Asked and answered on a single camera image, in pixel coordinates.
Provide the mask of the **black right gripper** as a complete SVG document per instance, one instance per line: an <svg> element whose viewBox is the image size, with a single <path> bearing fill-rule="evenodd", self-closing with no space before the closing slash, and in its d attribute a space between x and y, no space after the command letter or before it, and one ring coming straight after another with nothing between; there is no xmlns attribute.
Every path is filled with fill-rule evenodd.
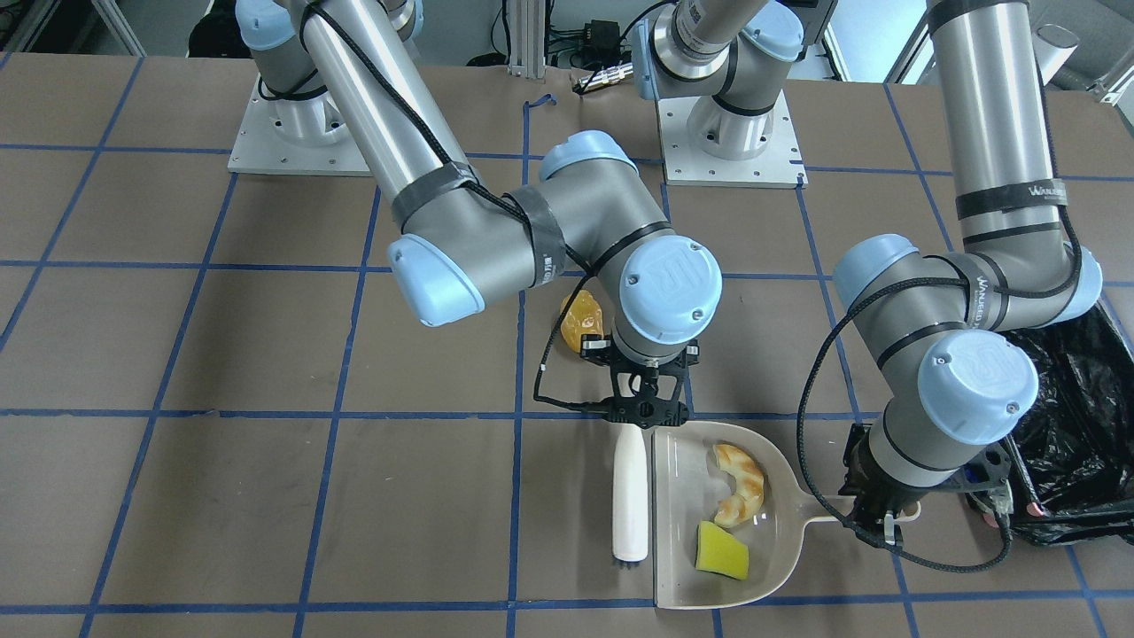
<svg viewBox="0 0 1134 638"><path fill-rule="evenodd" d="M602 416L608 423L635 424L648 429L657 425L682 425L689 408L680 395L688 369L699 363L699 340L693 339L671 361L645 366L631 361L612 340L585 335L579 340L579 358L609 371L612 395L599 402L583 402L579 412Z"/></svg>

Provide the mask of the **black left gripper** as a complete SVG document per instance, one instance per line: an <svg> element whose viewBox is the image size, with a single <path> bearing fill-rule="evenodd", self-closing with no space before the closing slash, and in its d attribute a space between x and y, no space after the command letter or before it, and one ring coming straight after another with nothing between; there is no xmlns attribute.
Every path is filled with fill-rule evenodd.
<svg viewBox="0 0 1134 638"><path fill-rule="evenodd" d="M855 524L900 545L902 533L894 525L887 531L885 517L897 517L919 504L920 497L930 493L966 495L975 501L975 507L984 514L989 525L998 526L1009 521L1015 511L1010 490L1014 462L1002 441L985 446L984 451L936 487L911 487L888 476L875 462L874 453L868 449L868 435L874 432L882 433L882 428L879 425L852 425L843 453L847 473L838 495L854 497L850 520Z"/></svg>

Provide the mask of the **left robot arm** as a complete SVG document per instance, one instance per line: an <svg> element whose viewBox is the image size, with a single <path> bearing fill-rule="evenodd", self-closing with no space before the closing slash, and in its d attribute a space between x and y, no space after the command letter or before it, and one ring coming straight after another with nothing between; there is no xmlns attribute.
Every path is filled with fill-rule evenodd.
<svg viewBox="0 0 1134 638"><path fill-rule="evenodd" d="M854 245L833 284L892 395L848 440L843 524L896 552L896 517L1005 439L1036 402L1033 361L1005 331L1077 318L1101 269L1075 235L1053 165L1025 1L930 1L963 250L904 236Z"/></svg>

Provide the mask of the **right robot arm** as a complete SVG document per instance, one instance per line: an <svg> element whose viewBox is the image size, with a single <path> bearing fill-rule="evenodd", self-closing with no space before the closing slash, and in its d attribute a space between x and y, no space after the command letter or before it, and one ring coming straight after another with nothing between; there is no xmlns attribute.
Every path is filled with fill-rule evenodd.
<svg viewBox="0 0 1134 638"><path fill-rule="evenodd" d="M612 395L560 408L640 428L682 425L679 395L714 316L722 274L703 244L676 233L613 138L574 134L543 158L536 184L496 195L438 109L397 18L409 1L238 1L240 39L266 97L330 102L392 207L389 245L401 295L435 327L582 267L617 303L608 337L582 338L610 371Z"/></svg>

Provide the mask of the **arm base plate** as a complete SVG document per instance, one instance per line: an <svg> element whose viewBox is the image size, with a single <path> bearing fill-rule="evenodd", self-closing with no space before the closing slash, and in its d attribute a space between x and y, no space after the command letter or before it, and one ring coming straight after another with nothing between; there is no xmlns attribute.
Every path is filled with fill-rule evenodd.
<svg viewBox="0 0 1134 638"><path fill-rule="evenodd" d="M794 189L809 184L785 94L770 112L744 117L713 97L655 102L665 179L671 185Z"/></svg>
<svg viewBox="0 0 1134 638"><path fill-rule="evenodd" d="M232 144L231 173L371 176L328 93L301 101L266 95L259 78Z"/></svg>

